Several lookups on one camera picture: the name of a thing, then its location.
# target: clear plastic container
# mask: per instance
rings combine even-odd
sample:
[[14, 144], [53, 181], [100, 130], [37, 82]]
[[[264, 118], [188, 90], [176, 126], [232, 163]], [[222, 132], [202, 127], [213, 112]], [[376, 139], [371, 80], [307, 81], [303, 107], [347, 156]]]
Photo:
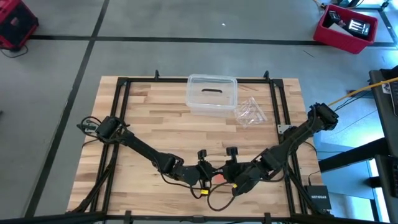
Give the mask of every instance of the clear plastic container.
[[190, 75], [185, 102], [195, 115], [227, 117], [238, 102], [238, 82], [221, 75]]

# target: butcher block tabletop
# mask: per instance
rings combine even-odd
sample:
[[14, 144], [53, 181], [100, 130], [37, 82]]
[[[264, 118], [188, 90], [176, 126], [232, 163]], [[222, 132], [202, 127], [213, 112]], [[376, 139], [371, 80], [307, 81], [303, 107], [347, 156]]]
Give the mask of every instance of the butcher block tabletop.
[[[110, 114], [118, 77], [102, 77], [92, 116], [102, 120]], [[307, 120], [299, 80], [283, 79], [290, 119], [293, 125]], [[252, 160], [262, 150], [278, 144], [271, 92], [268, 84], [238, 84], [238, 103], [253, 96], [263, 110], [267, 121], [243, 128], [233, 115], [228, 118], [195, 116], [185, 105], [186, 83], [132, 83], [125, 122], [139, 139], [161, 152], [175, 154], [185, 160], [185, 165], [197, 164], [197, 151], [207, 150], [205, 158], [214, 167], [224, 165], [230, 159], [226, 147], [238, 147], [238, 162]], [[119, 108], [120, 114], [122, 87]], [[279, 90], [276, 89], [279, 113], [284, 123]], [[81, 150], [79, 166], [69, 199], [72, 210], [86, 197], [95, 184], [103, 144], [95, 141]], [[109, 148], [108, 160], [113, 147]], [[297, 151], [303, 184], [308, 175], [319, 170], [313, 148], [302, 144]], [[223, 180], [213, 178], [213, 186]], [[311, 175], [312, 184], [321, 185], [319, 173]], [[296, 212], [300, 212], [299, 196], [292, 183]], [[97, 208], [102, 208], [104, 187], [99, 194]], [[210, 203], [221, 208], [231, 199], [231, 186], [216, 189]], [[263, 217], [265, 212], [272, 217], [289, 217], [285, 182], [258, 183], [250, 192], [236, 197], [222, 212], [212, 211], [206, 197], [195, 199], [189, 189], [166, 184], [151, 162], [132, 149], [121, 146], [114, 174], [109, 215], [124, 215], [131, 210], [134, 215], [156, 216], [218, 216], [218, 217]]]

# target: red bin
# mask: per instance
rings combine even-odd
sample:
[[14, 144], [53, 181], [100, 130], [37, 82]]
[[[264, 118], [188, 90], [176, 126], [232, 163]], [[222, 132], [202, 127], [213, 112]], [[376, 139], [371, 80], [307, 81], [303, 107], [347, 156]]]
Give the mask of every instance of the red bin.
[[[335, 11], [339, 14], [341, 20], [348, 22], [350, 19], [358, 19], [363, 22], [368, 22], [370, 24], [370, 31], [367, 39], [361, 39], [358, 37], [353, 37], [350, 35], [337, 32], [335, 30], [329, 29], [323, 26], [323, 21], [329, 10]], [[366, 16], [358, 12], [351, 11], [342, 7], [335, 5], [328, 5], [325, 9], [325, 13], [320, 19], [313, 39], [324, 44], [337, 47], [341, 50], [346, 50], [353, 54], [360, 53], [366, 46], [374, 43], [377, 31], [377, 19], [371, 16]]]

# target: red box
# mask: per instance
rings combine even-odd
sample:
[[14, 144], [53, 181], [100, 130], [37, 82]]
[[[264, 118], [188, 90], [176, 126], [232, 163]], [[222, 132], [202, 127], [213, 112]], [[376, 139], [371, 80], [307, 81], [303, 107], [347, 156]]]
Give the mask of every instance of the red box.
[[[350, 19], [358, 19], [363, 22], [368, 22], [370, 26], [370, 31], [368, 35], [368, 39], [361, 39], [358, 37], [353, 37], [350, 35], [343, 34], [341, 32], [337, 32], [335, 30], [329, 29], [323, 26], [323, 22], [326, 18], [326, 15], [329, 10], [336, 11], [341, 20], [347, 22]], [[377, 19], [371, 16], [366, 16], [349, 9], [345, 9], [342, 7], [338, 7], [335, 5], [328, 5], [325, 9], [325, 13], [320, 19], [315, 34], [313, 35], [313, 39], [324, 44], [337, 47], [341, 50], [346, 50], [353, 54], [360, 53], [366, 46], [369, 46], [374, 43], [374, 39], [376, 37], [377, 31]]]
[[20, 50], [38, 25], [21, 0], [0, 0], [0, 49]]

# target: clear plastic bag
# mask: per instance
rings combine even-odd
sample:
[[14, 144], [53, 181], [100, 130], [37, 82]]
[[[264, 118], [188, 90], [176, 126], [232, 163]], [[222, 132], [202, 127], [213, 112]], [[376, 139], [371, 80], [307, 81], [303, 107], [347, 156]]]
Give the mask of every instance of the clear plastic bag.
[[253, 97], [237, 105], [235, 118], [239, 124], [242, 124], [243, 128], [267, 121], [267, 117]]

